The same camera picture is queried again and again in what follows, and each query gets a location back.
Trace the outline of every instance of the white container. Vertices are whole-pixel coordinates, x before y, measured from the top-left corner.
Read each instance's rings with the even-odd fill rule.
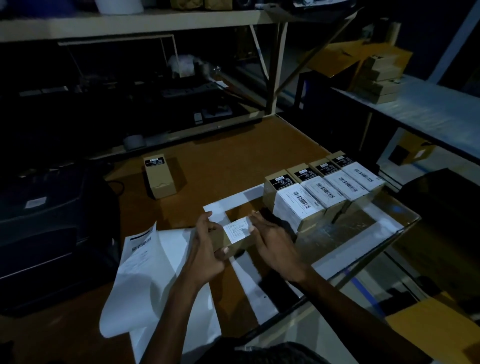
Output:
[[[95,3],[103,15],[128,15],[144,11],[142,0],[95,0]]]

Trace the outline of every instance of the white shelf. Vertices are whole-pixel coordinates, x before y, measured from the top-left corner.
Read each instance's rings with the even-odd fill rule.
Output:
[[[136,15],[103,16],[79,13],[73,18],[13,19],[0,21],[0,42],[68,39],[97,36],[169,32],[289,21],[279,14],[261,10],[181,12],[151,9]]]

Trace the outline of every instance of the cable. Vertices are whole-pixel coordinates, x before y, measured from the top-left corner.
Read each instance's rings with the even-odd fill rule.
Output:
[[[123,182],[113,180],[113,181],[107,181],[107,183],[119,183],[121,185],[121,191],[117,194],[117,197],[122,196],[123,192],[125,191],[125,185],[123,184]]]

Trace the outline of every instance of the cardboard box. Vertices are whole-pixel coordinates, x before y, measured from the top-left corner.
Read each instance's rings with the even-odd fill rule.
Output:
[[[381,95],[381,96],[375,95],[370,91],[364,90],[360,87],[355,87],[353,89],[353,92],[358,96],[360,96],[361,98],[364,98],[373,104],[384,104],[385,102],[395,101],[396,98],[398,97],[398,94],[387,94],[387,95]]]
[[[163,154],[144,158],[148,184],[152,189],[153,196],[159,198],[177,193],[172,175],[168,169],[167,161]]]
[[[347,199],[341,210],[343,214],[349,215],[370,202],[367,197],[368,190],[327,158],[309,163],[309,166]]]
[[[302,55],[300,61],[309,53]],[[333,86],[351,90],[364,61],[375,54],[397,56],[394,65],[399,68],[398,75],[390,78],[398,78],[413,53],[388,43],[364,43],[363,40],[330,43],[307,63],[307,67],[330,78]],[[343,86],[345,77],[349,77],[349,81]]]
[[[322,220],[325,209],[286,171],[265,177],[265,206],[286,221],[294,233],[305,232]]]
[[[288,168],[287,172],[290,173],[295,182],[300,183],[300,186],[305,188],[311,196],[325,207],[326,211],[323,219],[326,222],[331,222],[347,202],[347,199],[339,191],[307,164],[301,163]]]
[[[353,160],[342,151],[330,154],[327,159],[332,161],[338,168],[348,174],[365,189],[369,191],[369,197],[372,199],[384,186],[385,181],[375,173],[370,172],[359,162]]]
[[[398,93],[401,85],[402,83],[399,80],[373,81],[365,77],[359,77],[356,86],[381,96]]]
[[[213,250],[228,247],[227,257],[234,256],[241,250],[255,244],[255,239],[248,231],[251,225],[248,217],[240,218],[223,227],[221,230],[211,230]]]
[[[398,166],[403,166],[428,158],[435,147],[428,140],[405,131],[388,159]]]
[[[363,67],[378,70],[379,68],[393,66],[397,57],[396,54],[374,54],[365,60]]]
[[[399,78],[402,75],[400,68],[390,66],[386,68],[379,68],[377,70],[369,70],[362,68],[359,72],[359,77],[365,77],[373,81],[385,81]]]

